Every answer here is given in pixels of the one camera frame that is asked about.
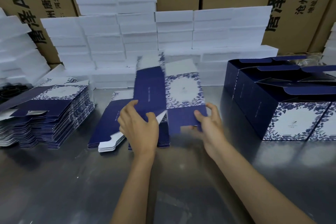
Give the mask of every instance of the metal table surface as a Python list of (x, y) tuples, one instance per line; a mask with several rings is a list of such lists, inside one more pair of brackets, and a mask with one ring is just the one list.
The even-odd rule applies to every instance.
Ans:
[[(318, 223), (336, 222), (336, 142), (262, 142), (222, 87), (204, 87), (220, 105), (225, 135), (276, 188)], [(113, 90), (95, 90), (98, 105), (58, 150), (44, 145), (0, 150), (1, 224), (108, 223), (133, 154), (124, 141), (100, 154), (86, 145)], [(147, 223), (253, 223), (200, 141), (179, 136), (158, 149)]]

